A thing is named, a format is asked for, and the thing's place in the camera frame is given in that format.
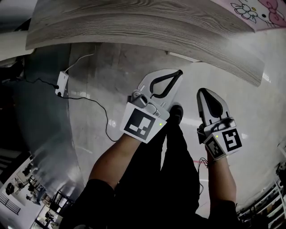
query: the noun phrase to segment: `forearm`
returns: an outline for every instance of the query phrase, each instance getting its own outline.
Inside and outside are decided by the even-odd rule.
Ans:
[[[115,188],[128,167],[140,141],[126,134],[94,164],[89,179],[99,179]]]
[[[220,201],[230,200],[236,202],[236,183],[229,170],[227,158],[214,162],[208,153],[209,167],[209,193],[210,208],[213,209]]]

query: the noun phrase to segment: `pink mat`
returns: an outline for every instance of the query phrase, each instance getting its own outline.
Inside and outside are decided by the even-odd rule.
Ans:
[[[255,31],[286,27],[286,0],[212,0]]]

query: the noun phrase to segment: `cartoon drawing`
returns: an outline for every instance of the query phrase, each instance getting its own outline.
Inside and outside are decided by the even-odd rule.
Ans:
[[[277,10],[277,0],[239,0],[241,5],[231,3],[237,14],[242,18],[256,23],[256,18],[264,21],[267,26],[286,27],[285,17]]]

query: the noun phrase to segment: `black shoe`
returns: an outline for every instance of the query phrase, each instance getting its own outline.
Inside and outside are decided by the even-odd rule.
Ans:
[[[170,110],[170,120],[174,120],[178,125],[181,123],[181,120],[183,118],[184,110],[183,107],[180,105],[174,105],[172,106]]]

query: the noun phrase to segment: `black t-shirt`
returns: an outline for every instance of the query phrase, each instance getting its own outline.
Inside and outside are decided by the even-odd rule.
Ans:
[[[113,188],[101,180],[89,180],[84,191],[64,216],[60,229],[113,229],[113,228],[239,228],[234,202],[223,201],[211,210],[209,219],[197,214],[179,214],[184,217],[170,217],[178,212],[186,213],[187,209],[174,209],[167,212],[150,201],[147,207],[126,209],[126,206],[115,206]],[[133,221],[131,215],[139,215]]]

